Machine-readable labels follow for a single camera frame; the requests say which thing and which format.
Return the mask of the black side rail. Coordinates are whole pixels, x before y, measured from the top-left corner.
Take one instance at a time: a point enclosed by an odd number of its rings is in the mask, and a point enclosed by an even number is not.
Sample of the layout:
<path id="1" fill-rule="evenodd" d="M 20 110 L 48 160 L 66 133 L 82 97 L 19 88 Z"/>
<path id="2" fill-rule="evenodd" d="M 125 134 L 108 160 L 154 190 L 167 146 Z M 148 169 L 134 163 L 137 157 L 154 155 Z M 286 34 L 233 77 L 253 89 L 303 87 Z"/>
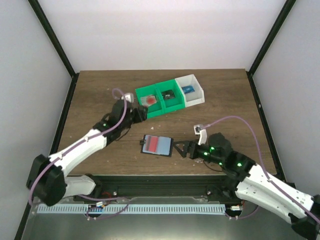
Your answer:
<path id="1" fill-rule="evenodd" d="M 254 98 L 254 101 L 255 101 L 255 104 L 256 104 L 256 107 L 258 110 L 258 114 L 259 114 L 259 117 L 260 117 L 260 120 L 262 123 L 264 134 L 265 134 L 265 137 L 266 137 L 266 140 L 268 143 L 268 147 L 269 147 L 269 150 L 270 150 L 270 153 L 272 156 L 273 164 L 275 166 L 275 170 L 276 170 L 275 176 L 280 180 L 285 180 L 286 177 L 285 177 L 285 174 L 284 174 L 284 171 L 283 171 L 283 168 L 282 168 L 282 165 L 281 165 L 281 162 L 280 162 L 277 150 L 276 150 L 274 140 L 272 138 L 272 134 L 271 134 L 264 110 L 263 110 L 262 103 L 260 101 L 260 97 L 259 97 L 256 85 L 254 83 L 253 76 L 248 71 L 246 71 L 246 75 L 247 75 L 248 82 L 249 82 L 249 85 L 250 85 L 250 88 L 252 91 L 252 95 L 253 95 L 253 98 Z"/>
<path id="2" fill-rule="evenodd" d="M 69 89 L 68 89 L 68 92 L 67 92 L 67 95 L 66 95 L 66 99 L 65 99 L 65 102 L 64 102 L 64 105 L 63 105 L 63 109 L 62 109 L 62 112 L 61 112 L 61 115 L 60 115 L 58 126 L 57 126 L 57 129 L 56 129 L 56 132 L 55 132 L 55 136 L 54 136 L 54 139 L 53 139 L 53 143 L 52 143 L 52 146 L 51 146 L 51 149 L 50 149 L 50 152 L 49 152 L 50 155 L 56 153 L 57 150 L 58 150 L 58 147 L 59 147 L 59 144 L 60 144 L 60 141 L 61 141 L 61 137 L 62 137 L 62 133 L 63 133 L 64 127 L 65 127 L 66 119 L 67 119 L 67 116 L 68 116 L 68 112 L 69 112 L 69 109 L 70 109 L 70 105 L 71 105 L 71 102 L 72 102 L 72 99 L 73 99 L 73 95 L 74 95 L 74 92 L 75 92 L 75 88 L 76 88 L 76 85 L 77 85 L 77 82 L 78 82 L 79 75 L 80 75 L 80 73 L 78 72 L 71 79 L 71 83 L 70 83 L 70 86 L 69 86 Z"/>

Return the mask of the white red April card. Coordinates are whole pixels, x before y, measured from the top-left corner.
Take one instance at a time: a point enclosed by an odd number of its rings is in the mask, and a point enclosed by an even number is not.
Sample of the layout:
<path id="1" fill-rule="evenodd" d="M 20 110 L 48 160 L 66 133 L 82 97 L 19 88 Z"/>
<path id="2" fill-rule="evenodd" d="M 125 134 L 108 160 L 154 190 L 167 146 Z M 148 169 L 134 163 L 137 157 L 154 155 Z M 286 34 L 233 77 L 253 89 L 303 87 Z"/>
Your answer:
<path id="1" fill-rule="evenodd" d="M 140 104 L 145 107 L 155 105 L 157 102 L 157 97 L 153 94 L 140 97 Z"/>

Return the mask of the black frame post left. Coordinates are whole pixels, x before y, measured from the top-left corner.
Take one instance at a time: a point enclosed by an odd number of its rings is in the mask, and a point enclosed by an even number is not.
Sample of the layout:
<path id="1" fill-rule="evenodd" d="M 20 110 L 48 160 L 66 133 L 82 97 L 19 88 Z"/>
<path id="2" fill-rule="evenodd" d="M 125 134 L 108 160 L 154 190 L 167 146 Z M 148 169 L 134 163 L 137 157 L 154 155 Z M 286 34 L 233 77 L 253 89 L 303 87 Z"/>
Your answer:
<path id="1" fill-rule="evenodd" d="M 36 17 L 38 18 L 42 28 L 44 29 L 45 33 L 47 34 L 51 44 L 53 45 L 55 51 L 57 52 L 60 60 L 62 61 L 64 67 L 66 68 L 68 74 L 71 78 L 74 78 L 77 74 L 72 67 L 54 29 L 52 28 L 50 21 L 48 20 L 43 8 L 41 7 L 38 0 L 28 0 L 29 5 L 31 6 L 33 12 L 35 13 Z"/>

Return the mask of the left black side rail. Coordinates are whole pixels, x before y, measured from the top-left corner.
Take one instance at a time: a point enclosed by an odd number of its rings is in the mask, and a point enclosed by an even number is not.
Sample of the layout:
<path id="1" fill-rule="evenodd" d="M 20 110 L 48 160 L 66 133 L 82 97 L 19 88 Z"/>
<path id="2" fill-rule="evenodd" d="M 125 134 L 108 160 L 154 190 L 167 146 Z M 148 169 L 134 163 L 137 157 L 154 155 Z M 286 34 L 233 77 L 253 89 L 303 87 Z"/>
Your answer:
<path id="1" fill-rule="evenodd" d="M 51 146 L 51 149 L 50 149 L 50 152 L 49 152 L 50 155 L 56 153 L 57 150 L 58 150 L 58 147 L 59 147 L 59 144 L 60 144 L 60 141 L 61 141 L 61 137 L 62 137 L 62 133 L 63 133 L 64 127 L 65 127 L 66 119 L 67 119 L 67 116 L 68 116 L 68 112 L 69 112 L 69 109 L 70 109 L 70 105 L 71 105 L 71 102 L 72 102 L 72 99 L 73 99 L 73 95 L 74 95 L 74 92 L 75 92 L 75 88 L 76 88 L 76 85 L 77 85 L 77 82 L 78 82 L 79 75 L 80 75 L 80 73 L 78 72 L 71 79 L 71 83 L 70 83 L 70 86 L 69 86 L 69 89 L 68 89 L 68 92 L 67 92 L 67 95 L 66 95 L 66 99 L 65 99 L 65 102 L 64 102 L 64 105 L 63 105 L 63 109 L 62 109 L 62 112 L 61 112 L 61 115 L 60 115 L 58 126 L 57 126 L 57 129 L 56 129 L 56 132 L 55 132 L 55 136 L 54 136 L 54 139 L 53 139 L 53 143 L 52 143 L 52 146 Z"/>

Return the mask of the blue card in bin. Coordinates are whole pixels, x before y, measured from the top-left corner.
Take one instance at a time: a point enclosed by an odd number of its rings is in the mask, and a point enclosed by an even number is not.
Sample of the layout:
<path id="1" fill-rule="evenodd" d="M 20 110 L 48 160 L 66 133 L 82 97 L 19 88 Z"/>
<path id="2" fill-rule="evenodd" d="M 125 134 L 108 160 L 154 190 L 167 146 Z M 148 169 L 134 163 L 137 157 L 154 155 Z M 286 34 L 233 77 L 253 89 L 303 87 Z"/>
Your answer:
<path id="1" fill-rule="evenodd" d="M 195 92 L 195 89 L 192 85 L 183 86 L 181 89 L 185 95 Z"/>

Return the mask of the white storage bin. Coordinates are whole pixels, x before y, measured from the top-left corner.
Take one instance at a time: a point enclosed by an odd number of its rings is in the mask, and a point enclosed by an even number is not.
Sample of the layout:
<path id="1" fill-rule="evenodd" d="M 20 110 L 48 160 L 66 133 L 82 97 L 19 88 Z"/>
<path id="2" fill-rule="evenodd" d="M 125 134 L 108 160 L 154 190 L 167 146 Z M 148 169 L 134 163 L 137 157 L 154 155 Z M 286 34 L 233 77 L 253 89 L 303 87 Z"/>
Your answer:
<path id="1" fill-rule="evenodd" d="M 204 90 L 194 74 L 175 78 L 184 99 L 185 107 L 205 103 Z"/>

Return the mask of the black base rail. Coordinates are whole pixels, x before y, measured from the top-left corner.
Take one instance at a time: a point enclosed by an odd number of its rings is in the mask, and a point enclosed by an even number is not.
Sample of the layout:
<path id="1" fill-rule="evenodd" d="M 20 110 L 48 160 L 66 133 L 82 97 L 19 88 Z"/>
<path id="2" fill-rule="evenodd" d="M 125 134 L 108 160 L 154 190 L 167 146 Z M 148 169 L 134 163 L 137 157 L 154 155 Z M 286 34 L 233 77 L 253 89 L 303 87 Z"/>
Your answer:
<path id="1" fill-rule="evenodd" d="M 225 175 L 91 175 L 64 178 L 50 177 L 40 181 L 33 196 L 48 206 L 63 198 L 76 201 L 102 198 L 194 197 L 209 202 L 235 204 L 241 200 L 235 194 L 236 182 Z"/>

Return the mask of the black frame post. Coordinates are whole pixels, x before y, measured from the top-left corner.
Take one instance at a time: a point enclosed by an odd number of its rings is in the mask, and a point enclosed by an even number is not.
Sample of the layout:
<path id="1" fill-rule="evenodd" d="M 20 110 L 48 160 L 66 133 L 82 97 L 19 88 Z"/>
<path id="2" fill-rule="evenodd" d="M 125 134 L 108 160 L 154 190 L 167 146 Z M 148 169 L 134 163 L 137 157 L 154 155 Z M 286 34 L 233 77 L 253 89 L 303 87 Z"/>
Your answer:
<path id="1" fill-rule="evenodd" d="M 284 5 L 282 6 L 279 14 L 277 15 L 269 33 L 267 34 L 258 54 L 256 55 L 249 71 L 247 71 L 247 75 L 252 77 L 258 67 L 260 66 L 261 62 L 263 61 L 264 57 L 266 56 L 269 48 L 271 47 L 273 41 L 275 40 L 277 34 L 279 33 L 281 27 L 283 26 L 285 20 L 287 19 L 289 13 L 291 12 L 292 8 L 294 7 L 296 0 L 286 0 Z"/>
<path id="2" fill-rule="evenodd" d="M 60 60 L 62 61 L 64 67 L 66 68 L 68 74 L 71 78 L 74 78 L 77 74 L 72 67 L 54 29 L 52 28 L 50 21 L 48 20 L 43 8 L 41 7 L 38 0 L 28 0 L 29 5 L 31 6 L 33 12 L 35 13 L 36 17 L 38 18 L 42 28 L 44 29 L 45 33 L 47 34 L 51 44 L 53 45 L 55 51 L 57 52 Z"/>

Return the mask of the middle green storage bin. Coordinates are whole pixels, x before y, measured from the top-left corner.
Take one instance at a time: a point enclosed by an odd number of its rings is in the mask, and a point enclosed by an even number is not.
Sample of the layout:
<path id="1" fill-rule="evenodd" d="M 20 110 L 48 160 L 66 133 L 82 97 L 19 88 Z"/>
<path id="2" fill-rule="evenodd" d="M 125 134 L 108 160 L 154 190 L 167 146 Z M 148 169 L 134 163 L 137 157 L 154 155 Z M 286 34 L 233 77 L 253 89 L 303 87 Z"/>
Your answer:
<path id="1" fill-rule="evenodd" d="M 164 100 L 164 113 L 170 113 L 185 108 L 185 101 L 180 87 L 175 79 L 162 81 L 155 84 L 160 93 L 167 90 L 173 90 L 175 98 Z"/>

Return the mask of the metal front plate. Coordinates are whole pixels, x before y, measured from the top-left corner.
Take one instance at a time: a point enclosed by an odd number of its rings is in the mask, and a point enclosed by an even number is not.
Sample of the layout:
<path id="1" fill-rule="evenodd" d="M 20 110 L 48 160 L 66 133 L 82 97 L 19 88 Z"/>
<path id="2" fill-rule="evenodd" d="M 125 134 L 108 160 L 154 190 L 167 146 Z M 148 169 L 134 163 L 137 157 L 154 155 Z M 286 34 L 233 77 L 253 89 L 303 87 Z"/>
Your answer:
<path id="1" fill-rule="evenodd" d="M 97 221 L 82 214 L 32 214 L 23 240 L 299 240 L 285 221 L 259 209 L 241 220 L 219 215 L 118 215 Z"/>

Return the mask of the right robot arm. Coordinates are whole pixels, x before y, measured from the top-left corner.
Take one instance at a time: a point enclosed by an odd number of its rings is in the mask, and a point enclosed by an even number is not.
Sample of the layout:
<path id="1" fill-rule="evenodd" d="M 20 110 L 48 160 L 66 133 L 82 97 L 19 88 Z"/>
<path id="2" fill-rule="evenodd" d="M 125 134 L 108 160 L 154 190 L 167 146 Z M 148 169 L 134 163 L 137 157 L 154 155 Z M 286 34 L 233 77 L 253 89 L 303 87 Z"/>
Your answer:
<path id="1" fill-rule="evenodd" d="M 253 159 L 233 150 L 221 133 L 210 135 L 207 142 L 177 141 L 173 146 L 183 158 L 200 158 L 221 167 L 228 178 L 222 188 L 225 200 L 249 201 L 285 220 L 301 237 L 320 237 L 320 196 L 303 193 L 264 172 Z"/>

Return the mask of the red striped credit card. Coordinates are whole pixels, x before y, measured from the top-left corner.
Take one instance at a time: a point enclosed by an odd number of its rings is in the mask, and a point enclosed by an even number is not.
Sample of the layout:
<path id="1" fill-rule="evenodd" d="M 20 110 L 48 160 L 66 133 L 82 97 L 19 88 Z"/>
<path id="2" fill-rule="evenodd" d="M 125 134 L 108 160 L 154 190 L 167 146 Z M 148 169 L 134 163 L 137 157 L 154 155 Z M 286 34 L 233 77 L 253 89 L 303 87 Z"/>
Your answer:
<path id="1" fill-rule="evenodd" d="M 143 145 L 143 151 L 146 153 L 155 154 L 157 152 L 159 138 L 153 135 L 147 135 L 145 137 L 145 143 Z"/>

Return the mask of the large green storage bin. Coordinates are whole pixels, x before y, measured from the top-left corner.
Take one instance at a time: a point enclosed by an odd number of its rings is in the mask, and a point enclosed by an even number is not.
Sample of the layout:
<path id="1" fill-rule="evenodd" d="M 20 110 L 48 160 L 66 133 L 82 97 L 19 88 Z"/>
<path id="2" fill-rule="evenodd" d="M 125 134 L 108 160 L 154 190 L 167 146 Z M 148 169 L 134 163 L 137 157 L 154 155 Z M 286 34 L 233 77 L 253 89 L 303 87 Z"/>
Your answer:
<path id="1" fill-rule="evenodd" d="M 164 99 L 160 93 L 160 90 L 156 87 L 155 84 L 136 88 L 135 89 L 136 97 L 141 105 L 140 97 L 148 96 L 148 95 L 155 95 L 157 98 L 157 103 L 148 107 L 147 111 L 147 118 L 154 118 L 165 113 L 165 104 Z"/>

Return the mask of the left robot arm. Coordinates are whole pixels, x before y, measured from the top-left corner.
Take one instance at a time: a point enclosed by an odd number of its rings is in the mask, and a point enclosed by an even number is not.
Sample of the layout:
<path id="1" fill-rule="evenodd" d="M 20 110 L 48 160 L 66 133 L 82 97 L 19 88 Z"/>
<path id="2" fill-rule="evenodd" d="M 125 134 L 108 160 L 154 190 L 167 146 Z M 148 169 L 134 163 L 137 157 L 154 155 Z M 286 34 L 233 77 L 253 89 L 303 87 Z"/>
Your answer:
<path id="1" fill-rule="evenodd" d="M 117 100 L 110 113 L 98 121 L 82 138 L 50 156 L 38 155 L 32 163 L 26 187 L 28 203 L 36 197 L 53 206 L 66 197 L 80 196 L 97 202 L 102 196 L 102 183 L 93 175 L 70 176 L 70 172 L 95 152 L 120 138 L 125 129 L 147 119 L 148 108 L 134 106 L 128 100 Z"/>

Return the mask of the black leather card holder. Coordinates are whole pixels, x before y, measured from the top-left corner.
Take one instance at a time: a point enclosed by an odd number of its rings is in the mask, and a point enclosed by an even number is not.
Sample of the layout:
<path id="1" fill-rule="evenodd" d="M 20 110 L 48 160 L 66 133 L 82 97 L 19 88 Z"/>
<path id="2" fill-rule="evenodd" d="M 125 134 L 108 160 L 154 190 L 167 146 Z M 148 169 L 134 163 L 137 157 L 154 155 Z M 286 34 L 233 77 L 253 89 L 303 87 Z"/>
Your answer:
<path id="1" fill-rule="evenodd" d="M 163 156 L 163 157 L 171 157 L 172 156 L 173 145 L 174 145 L 173 138 L 165 137 L 165 136 L 156 136 L 156 137 L 158 137 L 157 151 L 156 151 L 156 153 L 150 153 L 150 152 L 143 151 L 146 136 L 148 136 L 148 135 L 144 135 L 143 138 L 139 141 L 139 144 L 141 145 L 140 152 L 142 154 L 149 154 L 149 155 L 156 155 L 156 156 Z"/>

